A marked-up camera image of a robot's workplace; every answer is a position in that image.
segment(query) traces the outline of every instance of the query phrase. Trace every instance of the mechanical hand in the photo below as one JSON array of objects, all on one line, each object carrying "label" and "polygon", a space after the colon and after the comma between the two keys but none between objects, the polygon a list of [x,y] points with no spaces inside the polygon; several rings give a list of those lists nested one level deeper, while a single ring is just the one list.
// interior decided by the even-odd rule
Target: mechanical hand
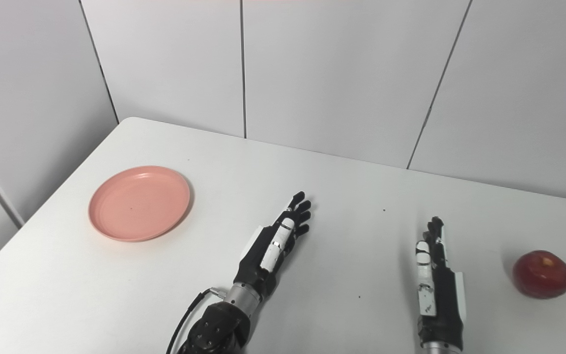
[{"label": "mechanical hand", "polygon": [[296,239],[310,229],[304,223],[311,217],[311,203],[304,199],[304,192],[297,193],[274,224],[258,227],[254,243],[240,261],[233,287],[222,302],[207,307],[191,327],[179,354],[235,354],[245,346],[250,316],[274,291],[277,272]]},{"label": "mechanical hand", "polygon": [[416,243],[418,336],[427,354],[460,354],[466,318],[464,278],[449,268],[444,224],[438,217]]}]

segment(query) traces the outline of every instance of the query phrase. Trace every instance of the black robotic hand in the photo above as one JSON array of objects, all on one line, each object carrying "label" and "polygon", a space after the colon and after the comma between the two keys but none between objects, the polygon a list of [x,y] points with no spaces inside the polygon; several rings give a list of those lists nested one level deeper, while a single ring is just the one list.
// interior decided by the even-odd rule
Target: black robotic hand
[{"label": "black robotic hand", "polygon": [[[304,223],[311,217],[311,203],[304,199],[304,192],[297,193],[274,224],[257,229],[254,243],[240,261],[233,287],[222,302],[206,308],[202,318],[191,327],[179,354],[241,352],[250,335],[250,317],[261,301],[274,291],[276,275],[285,257],[294,249],[296,239],[310,230]],[[202,292],[196,297],[190,310],[204,295]],[[171,337],[167,354],[170,354],[186,316]]]},{"label": "black robotic hand", "polygon": [[249,284],[262,298],[276,287],[276,275],[283,260],[294,249],[296,239],[307,233],[311,202],[305,193],[294,195],[287,208],[271,226],[263,227],[250,250],[242,258],[234,283]]},{"label": "black robotic hand", "polygon": [[416,244],[418,336],[429,354],[459,354],[466,315],[463,276],[449,267],[442,220],[433,217],[427,230]]}]

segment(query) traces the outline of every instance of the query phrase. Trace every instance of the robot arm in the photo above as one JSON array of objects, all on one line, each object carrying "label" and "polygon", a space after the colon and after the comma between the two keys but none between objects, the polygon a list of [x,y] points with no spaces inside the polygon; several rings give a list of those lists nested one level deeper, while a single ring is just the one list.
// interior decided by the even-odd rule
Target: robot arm
[{"label": "robot arm", "polygon": [[447,258],[444,224],[433,217],[416,243],[418,268],[418,336],[427,354],[461,354],[466,319],[464,280]]},{"label": "robot arm", "polygon": [[304,199],[304,192],[297,193],[274,224],[257,229],[258,236],[240,261],[233,287],[222,302],[206,308],[179,354],[236,354],[245,346],[250,317],[274,291],[276,275],[296,239],[310,229],[303,223],[311,217],[311,203]]}]

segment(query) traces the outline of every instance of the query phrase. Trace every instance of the black cable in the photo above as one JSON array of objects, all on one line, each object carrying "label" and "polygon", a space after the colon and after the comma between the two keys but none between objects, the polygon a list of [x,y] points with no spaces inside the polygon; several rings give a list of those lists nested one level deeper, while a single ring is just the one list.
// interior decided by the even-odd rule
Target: black cable
[{"label": "black cable", "polygon": [[198,294],[198,296],[196,296],[193,302],[191,302],[191,305],[189,305],[189,308],[187,308],[187,312],[185,312],[185,314],[182,316],[180,322],[178,323],[178,327],[176,327],[176,330],[173,332],[173,335],[171,336],[171,340],[169,341],[166,354],[171,354],[171,349],[173,348],[173,345],[176,342],[176,338],[180,333],[180,328],[182,328],[182,325],[184,325],[185,321],[189,317],[189,314],[191,314],[191,312],[195,309],[195,307],[198,306],[200,301],[202,301],[203,298],[206,296],[206,294],[208,294],[209,292],[211,292],[211,289],[207,289],[201,292],[200,294]]}]

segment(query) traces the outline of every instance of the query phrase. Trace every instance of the metal cylinder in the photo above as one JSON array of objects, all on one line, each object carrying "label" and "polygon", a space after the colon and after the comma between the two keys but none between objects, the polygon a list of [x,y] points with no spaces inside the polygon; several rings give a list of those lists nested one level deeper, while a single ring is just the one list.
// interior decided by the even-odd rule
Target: metal cylinder
[{"label": "metal cylinder", "polygon": [[423,343],[425,354],[462,354],[460,348],[442,341]]},{"label": "metal cylinder", "polygon": [[252,287],[245,283],[235,283],[231,290],[224,298],[224,302],[234,305],[242,310],[246,316],[250,317],[259,306],[261,296],[252,289]]}]

